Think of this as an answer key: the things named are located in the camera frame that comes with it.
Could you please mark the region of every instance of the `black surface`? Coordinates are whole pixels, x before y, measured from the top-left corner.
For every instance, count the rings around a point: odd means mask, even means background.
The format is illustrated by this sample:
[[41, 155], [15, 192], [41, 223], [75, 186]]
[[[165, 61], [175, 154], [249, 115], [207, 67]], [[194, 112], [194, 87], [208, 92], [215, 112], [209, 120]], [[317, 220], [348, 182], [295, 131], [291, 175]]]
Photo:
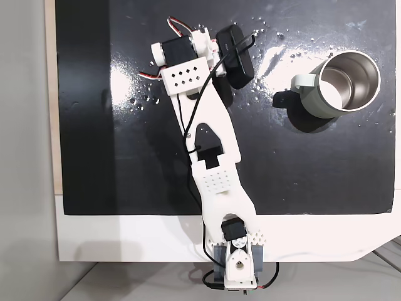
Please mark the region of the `black surface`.
[[[57, 0], [66, 214], [199, 214], [163, 83], [137, 76], [157, 72], [150, 45], [175, 38], [170, 14], [205, 24], [212, 36], [233, 22], [244, 34], [259, 30], [258, 47], [249, 50], [256, 79], [235, 91], [228, 109], [242, 154], [239, 177], [258, 214], [391, 210], [394, 0]], [[370, 55], [382, 88], [365, 110], [316, 119], [284, 88], [292, 70], [317, 65], [338, 47]]]

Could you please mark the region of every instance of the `gray wall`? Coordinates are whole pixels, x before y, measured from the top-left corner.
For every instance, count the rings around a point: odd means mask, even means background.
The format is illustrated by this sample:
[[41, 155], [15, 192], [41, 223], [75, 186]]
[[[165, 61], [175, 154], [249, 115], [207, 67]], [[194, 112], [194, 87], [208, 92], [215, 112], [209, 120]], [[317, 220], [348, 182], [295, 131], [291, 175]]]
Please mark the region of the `gray wall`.
[[0, 300], [60, 300], [93, 266], [60, 263], [43, 0], [0, 1]]

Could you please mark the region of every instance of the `floor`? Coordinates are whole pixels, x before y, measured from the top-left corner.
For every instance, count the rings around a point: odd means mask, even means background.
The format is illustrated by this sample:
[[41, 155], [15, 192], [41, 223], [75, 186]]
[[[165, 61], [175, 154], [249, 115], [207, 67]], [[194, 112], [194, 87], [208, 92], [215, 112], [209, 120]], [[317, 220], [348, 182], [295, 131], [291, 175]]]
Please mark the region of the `floor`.
[[[389, 242], [378, 251], [401, 267], [401, 246]], [[213, 291], [202, 284], [209, 263], [98, 263], [63, 301], [131, 300], [400, 300], [401, 273], [370, 253], [353, 262], [282, 263], [279, 277], [266, 290]], [[260, 282], [274, 273], [265, 263]]]

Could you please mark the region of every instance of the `mug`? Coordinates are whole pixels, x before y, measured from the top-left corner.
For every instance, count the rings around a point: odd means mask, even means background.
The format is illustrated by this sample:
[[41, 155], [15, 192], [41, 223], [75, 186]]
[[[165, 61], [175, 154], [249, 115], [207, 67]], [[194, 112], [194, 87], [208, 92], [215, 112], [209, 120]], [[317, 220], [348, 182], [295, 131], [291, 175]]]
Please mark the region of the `mug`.
[[359, 51], [332, 56], [309, 74], [291, 81], [304, 108], [319, 118], [333, 118], [359, 111], [370, 105], [380, 90], [376, 63]]

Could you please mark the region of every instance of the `black cable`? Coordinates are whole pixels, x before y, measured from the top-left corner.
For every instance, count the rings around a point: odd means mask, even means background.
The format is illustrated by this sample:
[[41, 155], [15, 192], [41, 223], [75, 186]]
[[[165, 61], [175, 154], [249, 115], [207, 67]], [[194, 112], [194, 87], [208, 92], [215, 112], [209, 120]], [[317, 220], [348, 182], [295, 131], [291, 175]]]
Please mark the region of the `black cable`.
[[[180, 95], [179, 94], [177, 94], [177, 100], [178, 100], [178, 110], [180, 112], [181, 125], [182, 125], [182, 128], [185, 130], [184, 120], [182, 118], [182, 107], [181, 107], [181, 101], [180, 101]], [[188, 151], [188, 149], [187, 149], [187, 153], [191, 154], [193, 152], [199, 151], [200, 149], [201, 149], [201, 147], [199, 145], [195, 145], [194, 149], [192, 149], [190, 151]]]
[[265, 288], [268, 288], [270, 285], [272, 285], [273, 282], [276, 281], [279, 271], [280, 271], [280, 264], [278, 262], [276, 262], [276, 273], [274, 273], [274, 276], [272, 277], [272, 279], [270, 279], [270, 281], [268, 283], [266, 283], [265, 285], [261, 285], [258, 288], [265, 289]]
[[[224, 61], [233, 51], [235, 51], [235, 50], [238, 49], [238, 46], [240, 46], [240, 45], [242, 45], [243, 43], [245, 43], [245, 41], [247, 41], [250, 37], [252, 37], [252, 43], [251, 43], [250, 46], [246, 47], [244, 50], [247, 50], [247, 49], [249, 49], [250, 47], [252, 47], [252, 46], [255, 44], [255, 37], [254, 37], [253, 34], [249, 34], [248, 36], [246, 36], [245, 38], [243, 38], [240, 42], [236, 43], [232, 48], [230, 48], [230, 49], [228, 50], [228, 52], [217, 62], [217, 64], [216, 64], [215, 67], [213, 68], [213, 70], [210, 72], [209, 76], [206, 78], [206, 81], [205, 81], [205, 83], [203, 84], [203, 86], [202, 86], [202, 88], [201, 88], [201, 90], [200, 90], [200, 92], [199, 92], [199, 96], [198, 96], [198, 98], [197, 98], [197, 100], [196, 100], [196, 103], [195, 103], [194, 109], [193, 109], [193, 111], [192, 111], [192, 113], [191, 113], [191, 116], [190, 116], [190, 119], [189, 119], [189, 122], [188, 122], [188, 126], [187, 126], [187, 127], [184, 126], [184, 121], [183, 121], [183, 118], [182, 118], [182, 107], [181, 107], [181, 102], [180, 102], [180, 98], [179, 98], [179, 96], [178, 96], [178, 94], [177, 94], [178, 105], [179, 105], [179, 113], [180, 113], [180, 121], [181, 121], [181, 124], [182, 124], [182, 128], [184, 129], [184, 135], [183, 135], [183, 137], [182, 137], [182, 144], [183, 144], [183, 146], [184, 146], [185, 153], [187, 154], [187, 162], [188, 162], [187, 187], [188, 187], [188, 190], [189, 190], [191, 196], [194, 198], [194, 201], [197, 203], [197, 205], [198, 205], [198, 207], [200, 208], [201, 211], [202, 211], [202, 205], [201, 205], [201, 203], [198, 201], [198, 199], [196, 198], [195, 194], [192, 192], [192, 190], [191, 190], [191, 188], [190, 188], [191, 161], [190, 161], [189, 154], [192, 153], [192, 152], [194, 152], [194, 151], [196, 151], [197, 149], [196, 149], [196, 147], [195, 147], [194, 150], [192, 150], [192, 151], [190, 151], [190, 152], [188, 151], [187, 143], [186, 143], [187, 136], [188, 136], [188, 132], [189, 132], [190, 126], [192, 125], [192, 123], [193, 123], [193, 121], [194, 121], [194, 117], [195, 117], [196, 110], [197, 110], [197, 108], [198, 108], [198, 106], [199, 106], [199, 102], [200, 102], [200, 100], [201, 100], [201, 98], [202, 98], [202, 95], [203, 95], [205, 89], [206, 89], [206, 86], [207, 86], [207, 84], [210, 82], [210, 80], [211, 80], [211, 78], [213, 77], [213, 75], [216, 73], [217, 68], [223, 63], [223, 61]], [[216, 265], [219, 265], [219, 266], [222, 267], [222, 268], [226, 268], [225, 265], [222, 265], [221, 263], [219, 263], [218, 261], [216, 261], [213, 257], [210, 256], [210, 254], [208, 254], [208, 252], [206, 252], [206, 226], [205, 226], [205, 223], [203, 223], [203, 250], [204, 250], [204, 253], [206, 254], [206, 256], [207, 256], [211, 261], [213, 261]], [[206, 277], [208, 277], [211, 273], [213, 273], [213, 270], [207, 272], [207, 273], [203, 276], [203, 279], [202, 279], [203, 283], [204, 283], [206, 286], [210, 287], [210, 288], [213, 288], [213, 289], [223, 289], [223, 290], [224, 290], [224, 285], [221, 284], [221, 283], [209, 283], [209, 282], [206, 282]]]
[[222, 268], [226, 268], [226, 265], [223, 265], [222, 263], [219, 263], [217, 260], [215, 260], [213, 257], [206, 252], [206, 225], [205, 222], [203, 223], [203, 252], [205, 252], [206, 256], [209, 257], [210, 260], [212, 260], [216, 265]]
[[206, 89], [207, 84], [210, 82], [212, 76], [216, 73], [217, 68], [223, 63], [223, 61], [224, 61], [233, 51], [237, 50], [237, 49], [238, 49], [238, 46], [240, 46], [240, 45], [242, 45], [243, 43], [245, 43], [245, 41], [247, 41], [250, 37], [252, 37], [252, 45], [253, 45], [253, 44], [255, 43], [255, 37], [254, 37], [253, 34], [249, 34], [249, 35], [247, 35], [245, 38], [243, 38], [240, 42], [238, 42], [237, 44], [235, 44], [232, 48], [230, 48], [230, 49], [227, 51], [227, 53], [226, 53], [225, 55], [223, 55], [223, 57], [219, 60], [219, 62], [215, 65], [215, 67], [213, 68], [213, 70], [210, 72], [209, 76], [206, 78], [206, 81], [205, 81], [205, 83], [203, 84], [202, 89], [201, 89], [200, 92], [199, 92], [199, 96], [198, 96], [198, 98], [197, 98], [197, 100], [196, 100], [195, 107], [194, 107], [194, 109], [193, 109], [193, 111], [192, 111], [192, 113], [191, 113], [191, 116], [190, 116], [190, 119], [189, 119], [189, 122], [188, 122], [188, 126], [187, 126], [187, 128], [185, 129], [185, 131], [184, 131], [184, 136], [183, 136], [183, 138], [182, 138], [182, 143], [183, 143], [183, 145], [184, 145], [184, 149], [185, 149], [185, 150], [187, 150], [187, 144], [185, 143], [185, 140], [186, 140], [186, 138], [187, 138], [187, 134], [188, 134], [188, 132], [189, 132], [190, 126], [192, 125], [192, 123], [193, 123], [193, 121], [194, 121], [194, 117], [195, 117], [196, 110], [198, 109], [199, 102], [200, 102], [200, 100], [201, 100], [201, 98], [202, 98], [203, 93], [205, 92], [205, 89]]
[[206, 285], [207, 287], [210, 287], [213, 290], [224, 290], [224, 284], [223, 283], [211, 283], [211, 282], [207, 282], [206, 278], [209, 275], [212, 275], [213, 270], [208, 271], [203, 277], [202, 277], [202, 282], [204, 285]]
[[390, 265], [392, 268], [394, 268], [396, 271], [401, 273], [401, 268], [399, 268], [397, 265], [395, 265], [393, 262], [391, 262], [390, 260], [388, 260], [387, 258], [385, 258], [382, 254], [380, 254], [378, 251], [373, 250], [372, 251], [373, 254], [375, 254], [377, 257], [379, 257], [381, 260], [383, 260], [385, 263], [387, 263], [388, 265]]

